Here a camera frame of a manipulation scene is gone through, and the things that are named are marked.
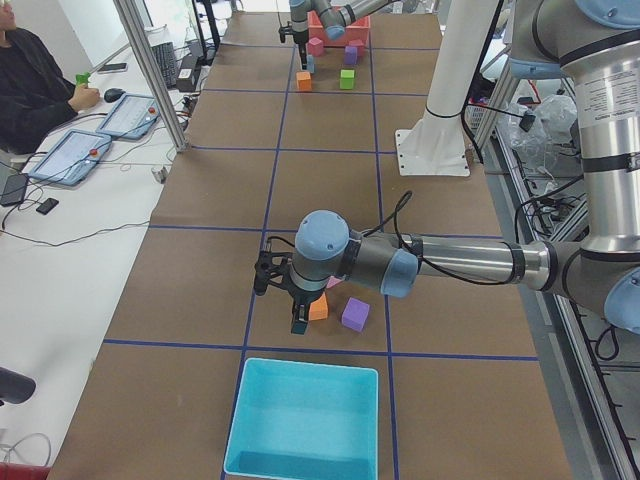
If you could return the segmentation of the clear plastic bag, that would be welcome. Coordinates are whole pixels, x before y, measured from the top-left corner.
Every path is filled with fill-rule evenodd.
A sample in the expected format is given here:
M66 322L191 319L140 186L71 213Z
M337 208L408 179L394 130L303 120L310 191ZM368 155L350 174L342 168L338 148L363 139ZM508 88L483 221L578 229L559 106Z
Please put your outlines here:
M511 103L503 133L522 160L551 160L556 154L569 156L579 151L571 129L577 126L577 106L565 95L550 95L534 108Z

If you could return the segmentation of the black keyboard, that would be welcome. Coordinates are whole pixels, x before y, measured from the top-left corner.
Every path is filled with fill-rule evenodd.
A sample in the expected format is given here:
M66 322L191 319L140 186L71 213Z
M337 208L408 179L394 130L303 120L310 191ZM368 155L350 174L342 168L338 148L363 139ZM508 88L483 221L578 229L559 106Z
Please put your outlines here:
M166 87L174 88L177 82L178 66L173 43L164 42L153 45L151 51Z

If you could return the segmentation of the purple foam block right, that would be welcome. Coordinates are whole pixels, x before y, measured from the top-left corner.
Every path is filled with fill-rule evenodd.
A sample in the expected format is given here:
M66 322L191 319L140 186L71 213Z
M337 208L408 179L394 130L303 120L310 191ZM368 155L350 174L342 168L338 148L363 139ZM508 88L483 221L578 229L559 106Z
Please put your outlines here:
M356 332L362 332L370 313L370 305L350 297L341 315L341 324Z

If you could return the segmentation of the pink foam block left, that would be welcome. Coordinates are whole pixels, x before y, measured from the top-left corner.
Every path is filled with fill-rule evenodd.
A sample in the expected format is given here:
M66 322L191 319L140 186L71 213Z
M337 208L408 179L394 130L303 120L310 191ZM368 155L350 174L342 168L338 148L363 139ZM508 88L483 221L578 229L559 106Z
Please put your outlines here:
M307 43L307 52L313 57L320 57L324 54L324 41L319 37L312 37Z

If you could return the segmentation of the black computer mouse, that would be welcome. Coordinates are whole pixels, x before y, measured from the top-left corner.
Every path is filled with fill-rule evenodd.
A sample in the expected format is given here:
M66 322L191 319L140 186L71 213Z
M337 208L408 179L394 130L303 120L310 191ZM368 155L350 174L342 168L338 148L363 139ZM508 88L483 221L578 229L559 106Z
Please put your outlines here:
M104 92L103 99L106 103L114 103L125 93L126 91L120 88L109 88Z

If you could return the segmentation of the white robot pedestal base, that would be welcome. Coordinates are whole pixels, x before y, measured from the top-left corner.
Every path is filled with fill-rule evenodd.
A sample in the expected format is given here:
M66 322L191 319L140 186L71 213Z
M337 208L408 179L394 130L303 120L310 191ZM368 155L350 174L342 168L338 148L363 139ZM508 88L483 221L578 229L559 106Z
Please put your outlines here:
M424 114L411 129L395 132L402 176L470 175L463 109L501 9L497 0L451 3Z

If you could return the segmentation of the black smartphone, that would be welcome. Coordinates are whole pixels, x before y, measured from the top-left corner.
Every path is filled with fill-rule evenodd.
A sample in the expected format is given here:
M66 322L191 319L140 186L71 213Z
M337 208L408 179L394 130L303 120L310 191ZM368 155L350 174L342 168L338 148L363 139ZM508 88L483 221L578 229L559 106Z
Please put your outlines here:
M47 198L38 205L36 212L41 215L48 215L58 204L59 201L57 199Z

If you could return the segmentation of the purple foam block left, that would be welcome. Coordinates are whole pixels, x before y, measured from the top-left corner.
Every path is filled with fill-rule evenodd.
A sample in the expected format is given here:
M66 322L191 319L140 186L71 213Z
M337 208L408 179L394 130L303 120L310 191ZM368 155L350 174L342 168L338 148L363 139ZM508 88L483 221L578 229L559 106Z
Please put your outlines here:
M353 45L344 47L343 64L347 66L356 65L358 62L358 48Z

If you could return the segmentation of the green foam block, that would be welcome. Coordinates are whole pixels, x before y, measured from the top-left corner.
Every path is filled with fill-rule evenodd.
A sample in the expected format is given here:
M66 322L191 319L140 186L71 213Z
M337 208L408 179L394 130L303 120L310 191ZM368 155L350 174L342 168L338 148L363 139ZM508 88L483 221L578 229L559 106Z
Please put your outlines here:
M341 69L339 76L339 88L341 90L353 90L355 87L355 71L353 69Z

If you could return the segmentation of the orange foam block left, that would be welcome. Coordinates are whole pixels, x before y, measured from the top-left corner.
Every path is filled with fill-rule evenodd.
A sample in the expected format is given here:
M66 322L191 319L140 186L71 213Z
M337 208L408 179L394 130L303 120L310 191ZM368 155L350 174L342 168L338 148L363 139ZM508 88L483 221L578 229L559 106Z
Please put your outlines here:
M296 87L299 92L311 92L313 90L311 73L298 71L296 73Z

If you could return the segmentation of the seated person in black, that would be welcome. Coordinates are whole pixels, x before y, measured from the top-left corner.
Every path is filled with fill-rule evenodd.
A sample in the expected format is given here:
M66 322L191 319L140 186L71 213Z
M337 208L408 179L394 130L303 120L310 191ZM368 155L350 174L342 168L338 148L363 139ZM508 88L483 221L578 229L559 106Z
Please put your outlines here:
M1 149L37 151L49 132L95 107L98 89L68 81L45 44L1 3Z

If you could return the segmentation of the blue teach pendant far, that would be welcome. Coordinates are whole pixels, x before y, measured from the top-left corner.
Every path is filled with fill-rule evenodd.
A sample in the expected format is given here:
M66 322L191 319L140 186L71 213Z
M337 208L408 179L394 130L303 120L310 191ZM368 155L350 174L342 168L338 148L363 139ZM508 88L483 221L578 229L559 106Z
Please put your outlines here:
M113 139L139 140L159 118L156 101L151 96L123 94L96 128L96 132Z

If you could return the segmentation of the light blue plastic bin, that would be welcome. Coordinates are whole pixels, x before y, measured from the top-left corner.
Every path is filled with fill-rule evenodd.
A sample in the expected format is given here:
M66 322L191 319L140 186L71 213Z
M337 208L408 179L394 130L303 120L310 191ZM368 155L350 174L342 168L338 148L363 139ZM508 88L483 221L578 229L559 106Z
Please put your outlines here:
M372 368L249 358L223 469L264 479L375 479L378 413Z

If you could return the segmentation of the orange foam block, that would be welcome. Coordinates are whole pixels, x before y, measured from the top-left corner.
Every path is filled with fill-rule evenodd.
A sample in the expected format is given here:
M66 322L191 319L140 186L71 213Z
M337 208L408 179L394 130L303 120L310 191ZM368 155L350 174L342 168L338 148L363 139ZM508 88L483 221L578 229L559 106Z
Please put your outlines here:
M323 293L317 300L310 305L309 320L319 321L326 320L329 317L329 305L326 294Z
M299 92L311 92L313 90L311 73L298 71L296 73L296 87Z

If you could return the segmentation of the blue teach pendant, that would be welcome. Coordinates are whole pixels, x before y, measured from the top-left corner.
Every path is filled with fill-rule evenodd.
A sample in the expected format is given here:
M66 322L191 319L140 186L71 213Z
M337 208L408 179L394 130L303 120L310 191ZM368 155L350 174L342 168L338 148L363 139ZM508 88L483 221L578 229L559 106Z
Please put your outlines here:
M37 183L75 186L101 162L111 145L109 135L69 130L30 170L29 177Z
M139 140L159 118L156 101L151 96L123 94L96 128L96 132L113 139Z

